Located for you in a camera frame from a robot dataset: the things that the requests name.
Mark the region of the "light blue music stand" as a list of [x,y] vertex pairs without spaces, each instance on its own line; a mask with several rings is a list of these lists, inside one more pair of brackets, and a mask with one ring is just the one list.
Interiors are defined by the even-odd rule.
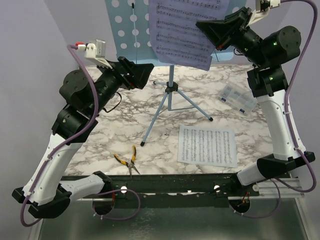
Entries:
[[[192,108],[199,110],[210,121],[213,118],[202,110],[196,103],[188,98],[174,82],[175,66],[169,63],[160,62],[150,44],[149,31],[149,1],[150,0],[107,0],[105,1],[108,18],[115,42],[117,57],[125,57],[135,64],[153,64],[156,67],[169,66],[169,79],[161,82],[165,86],[163,98],[159,107],[147,129],[150,133],[157,117],[163,112],[164,103],[168,103],[167,110],[172,111],[172,95],[178,92],[187,100]],[[229,5],[226,15],[236,12],[246,5],[245,0],[228,0]],[[233,49],[228,47],[226,50],[218,51],[214,47],[212,53],[213,62],[223,62],[231,60],[234,56]]]

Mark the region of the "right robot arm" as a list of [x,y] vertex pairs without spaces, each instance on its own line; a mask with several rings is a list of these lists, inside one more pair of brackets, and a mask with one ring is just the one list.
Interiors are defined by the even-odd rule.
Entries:
[[287,98],[289,84],[282,69],[282,64],[300,55],[301,33],[294,26],[285,26],[261,38],[250,28],[253,16],[249,7],[242,7],[223,20],[199,20],[195,24],[217,50],[232,46],[253,64],[247,72],[248,85],[272,139],[272,154],[232,175],[228,186],[236,196],[247,192],[248,185],[309,166],[316,159],[298,139]]

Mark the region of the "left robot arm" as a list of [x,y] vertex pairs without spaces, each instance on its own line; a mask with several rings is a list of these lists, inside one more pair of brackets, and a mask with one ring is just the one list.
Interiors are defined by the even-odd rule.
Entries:
[[72,201],[98,195],[107,197],[111,181],[101,171],[79,180],[62,181],[73,156],[87,141],[104,110],[118,89],[143,89],[154,69],[152,63],[136,64],[119,57],[111,67],[99,67],[100,77],[93,85],[82,69],[68,73],[60,95],[66,106],[52,126],[47,149],[29,182],[13,190],[12,197],[36,219],[60,216]]

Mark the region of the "sheet music page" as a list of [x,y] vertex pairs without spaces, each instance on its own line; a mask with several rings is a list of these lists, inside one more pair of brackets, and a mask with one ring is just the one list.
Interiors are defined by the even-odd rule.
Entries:
[[234,130],[181,125],[177,161],[190,165],[236,168],[238,157]]
[[222,20],[228,0],[150,0],[150,45],[162,63],[209,70],[214,45],[196,26]]

